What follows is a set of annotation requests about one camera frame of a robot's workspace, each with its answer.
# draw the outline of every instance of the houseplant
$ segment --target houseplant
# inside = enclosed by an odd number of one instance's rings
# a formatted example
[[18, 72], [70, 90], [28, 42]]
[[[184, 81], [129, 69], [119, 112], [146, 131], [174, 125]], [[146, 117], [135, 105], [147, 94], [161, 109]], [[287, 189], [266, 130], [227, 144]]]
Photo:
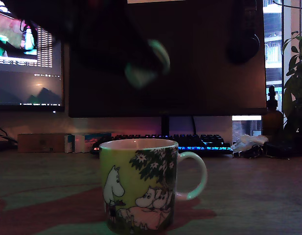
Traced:
[[289, 61], [289, 71], [286, 76], [290, 76], [284, 84], [284, 95], [282, 109], [287, 121], [282, 135], [286, 139], [302, 138], [302, 32], [292, 32], [292, 37], [285, 40], [282, 52], [292, 40], [298, 40], [299, 46], [291, 46], [294, 55]]

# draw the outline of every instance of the desk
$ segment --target desk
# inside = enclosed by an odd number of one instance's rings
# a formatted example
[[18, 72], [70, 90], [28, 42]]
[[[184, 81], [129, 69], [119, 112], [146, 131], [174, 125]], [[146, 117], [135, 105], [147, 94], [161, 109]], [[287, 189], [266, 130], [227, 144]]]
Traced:
[[[169, 235], [302, 235], [302, 157], [204, 158], [209, 180], [176, 206]], [[90, 154], [0, 153], [0, 235], [109, 235], [103, 222], [100, 160]], [[200, 172], [178, 168], [178, 189]]]

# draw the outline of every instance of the mechanical keyboard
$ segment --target mechanical keyboard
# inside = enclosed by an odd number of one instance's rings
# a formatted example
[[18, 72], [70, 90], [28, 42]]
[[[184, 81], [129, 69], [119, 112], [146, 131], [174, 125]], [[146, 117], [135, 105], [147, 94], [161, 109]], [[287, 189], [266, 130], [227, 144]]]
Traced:
[[99, 145], [108, 141], [124, 139], [165, 139], [176, 141], [179, 144], [179, 153], [191, 151], [203, 156], [215, 156], [222, 154], [232, 154], [233, 150], [229, 143], [225, 143], [219, 135], [117, 135], [115, 137], [103, 136], [98, 142], [93, 144], [90, 153], [99, 154]]

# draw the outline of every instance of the cardboard box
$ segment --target cardboard box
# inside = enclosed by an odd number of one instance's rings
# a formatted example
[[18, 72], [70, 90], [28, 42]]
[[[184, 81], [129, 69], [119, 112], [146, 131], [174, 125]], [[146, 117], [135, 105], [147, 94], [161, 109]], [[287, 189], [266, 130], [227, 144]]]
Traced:
[[19, 134], [18, 152], [64, 153], [66, 135], [68, 134]]

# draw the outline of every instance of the brown glass bottle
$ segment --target brown glass bottle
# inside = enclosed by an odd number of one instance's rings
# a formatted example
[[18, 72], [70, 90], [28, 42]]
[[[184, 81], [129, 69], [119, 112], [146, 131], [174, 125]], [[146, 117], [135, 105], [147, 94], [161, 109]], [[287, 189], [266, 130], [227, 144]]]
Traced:
[[262, 117], [262, 135], [269, 141], [277, 139], [283, 128], [283, 114], [277, 110], [277, 100], [275, 99], [275, 87], [269, 87], [269, 100], [266, 101], [267, 114]]

